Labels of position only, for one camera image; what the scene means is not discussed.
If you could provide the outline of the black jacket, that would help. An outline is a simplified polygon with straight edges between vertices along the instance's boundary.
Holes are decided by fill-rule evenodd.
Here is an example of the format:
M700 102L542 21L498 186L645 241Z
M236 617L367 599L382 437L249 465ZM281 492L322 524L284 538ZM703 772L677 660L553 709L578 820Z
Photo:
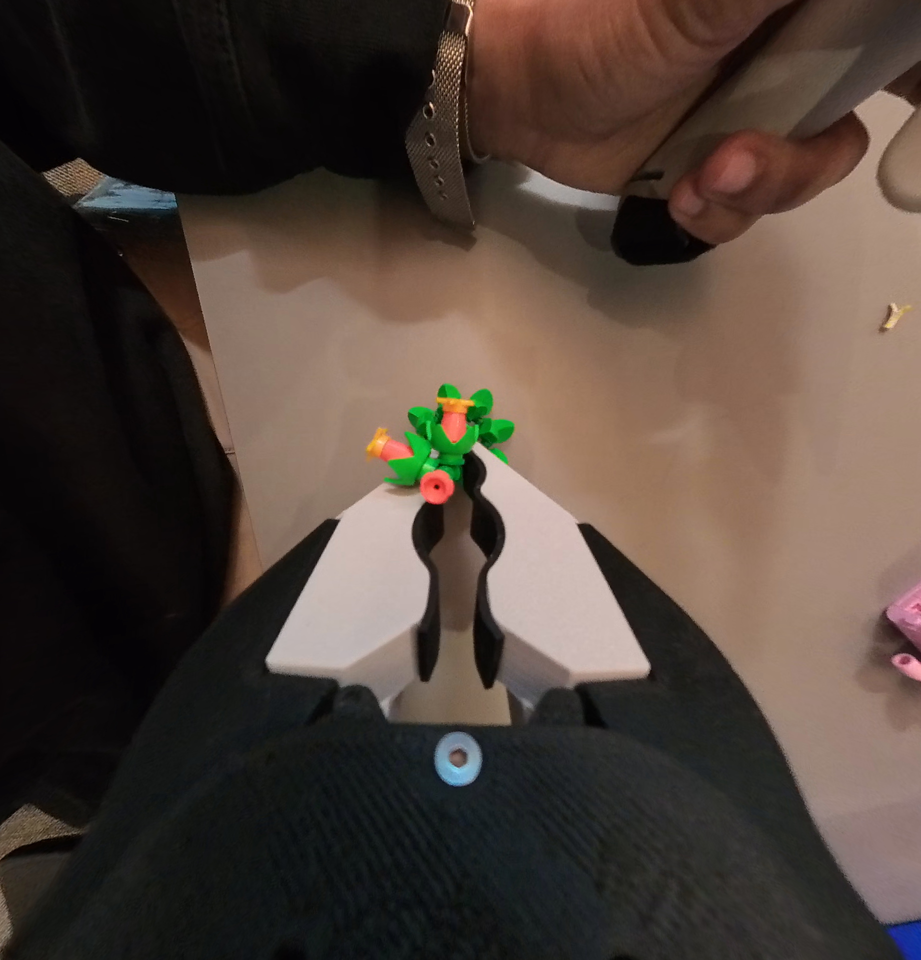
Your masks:
M86 823L220 605L233 475L148 289L0 141L0 823Z

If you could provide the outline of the green leafy plant piece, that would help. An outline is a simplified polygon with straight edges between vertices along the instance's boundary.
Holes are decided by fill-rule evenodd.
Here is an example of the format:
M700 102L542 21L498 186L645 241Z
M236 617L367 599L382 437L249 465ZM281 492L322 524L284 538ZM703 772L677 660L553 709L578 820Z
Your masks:
M461 467L475 443L491 450L513 436L515 424L493 418L492 407L490 390L477 390L465 398L456 386L444 383L438 388L435 408L414 406L407 419L414 432L430 442L439 462Z

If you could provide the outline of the grey mesh watch band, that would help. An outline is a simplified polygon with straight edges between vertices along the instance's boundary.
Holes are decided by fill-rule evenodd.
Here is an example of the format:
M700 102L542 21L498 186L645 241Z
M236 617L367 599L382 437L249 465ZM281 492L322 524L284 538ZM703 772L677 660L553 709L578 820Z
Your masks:
M406 131L409 164L428 210L438 221L465 232L475 227L462 153L467 123L463 89L473 11L473 2L450 2L424 101Z

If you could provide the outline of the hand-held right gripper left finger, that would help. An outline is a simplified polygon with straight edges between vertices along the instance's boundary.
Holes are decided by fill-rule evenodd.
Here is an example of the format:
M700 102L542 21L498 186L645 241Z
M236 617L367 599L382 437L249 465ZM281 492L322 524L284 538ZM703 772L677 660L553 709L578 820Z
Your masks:
M441 508L416 488L378 486L336 521L265 664L278 674L369 688L388 712L430 680L441 639Z

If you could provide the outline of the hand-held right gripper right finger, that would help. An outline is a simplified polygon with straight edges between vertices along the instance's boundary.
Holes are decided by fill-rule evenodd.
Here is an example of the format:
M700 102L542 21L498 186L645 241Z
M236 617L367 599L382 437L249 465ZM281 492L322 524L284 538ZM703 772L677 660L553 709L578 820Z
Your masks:
M527 708L547 690L650 672L579 523L494 453L465 460L478 574L474 650L487 689L500 682Z

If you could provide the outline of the person's left hand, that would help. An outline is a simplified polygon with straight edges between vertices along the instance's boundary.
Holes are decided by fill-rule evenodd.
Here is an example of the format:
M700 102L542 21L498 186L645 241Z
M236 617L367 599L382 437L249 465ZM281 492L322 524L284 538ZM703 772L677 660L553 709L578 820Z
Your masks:
M783 2L479 1L468 46L468 139L565 186L618 194ZM789 142L723 141L670 192L670 216L720 245L842 181L869 143L854 114Z

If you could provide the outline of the person's left forearm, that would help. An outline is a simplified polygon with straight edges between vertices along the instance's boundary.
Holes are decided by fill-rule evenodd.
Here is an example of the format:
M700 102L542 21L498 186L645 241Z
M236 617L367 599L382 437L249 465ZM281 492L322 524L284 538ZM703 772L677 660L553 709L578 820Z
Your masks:
M0 139L38 171L243 194L408 172L446 2L0 1Z

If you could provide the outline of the green flower stem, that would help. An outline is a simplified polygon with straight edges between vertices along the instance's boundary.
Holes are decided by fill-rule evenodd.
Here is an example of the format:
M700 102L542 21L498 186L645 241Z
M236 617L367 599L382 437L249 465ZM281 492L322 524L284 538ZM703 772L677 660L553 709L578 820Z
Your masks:
M462 466L441 463L430 441L420 437L415 428L405 433L403 443L410 444L414 456L385 462L393 472L384 479L385 483L398 487L417 487L425 501L435 506L446 503L453 496L456 483L462 479L465 462Z

